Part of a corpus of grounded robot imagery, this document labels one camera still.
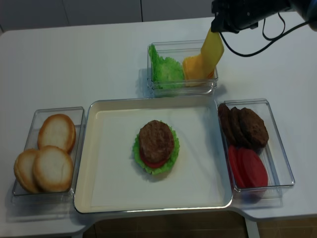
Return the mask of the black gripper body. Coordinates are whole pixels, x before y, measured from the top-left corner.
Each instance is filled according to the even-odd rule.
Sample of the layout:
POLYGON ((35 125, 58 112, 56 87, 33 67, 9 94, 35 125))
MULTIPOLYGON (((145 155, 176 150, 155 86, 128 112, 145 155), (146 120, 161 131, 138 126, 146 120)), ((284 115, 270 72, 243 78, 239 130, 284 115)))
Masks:
POLYGON ((258 27, 258 22, 265 18, 265 4, 261 0, 214 0, 211 12, 212 32, 239 33, 258 27))

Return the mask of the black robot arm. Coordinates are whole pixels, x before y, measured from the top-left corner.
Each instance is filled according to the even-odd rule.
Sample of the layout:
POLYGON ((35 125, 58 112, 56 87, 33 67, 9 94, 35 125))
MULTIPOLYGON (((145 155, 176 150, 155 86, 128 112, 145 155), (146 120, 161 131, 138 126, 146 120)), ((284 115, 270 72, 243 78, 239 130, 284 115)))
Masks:
POLYGON ((284 11, 296 11, 306 22, 317 18, 315 0, 214 0, 212 32, 239 33, 258 27, 258 22, 284 11))

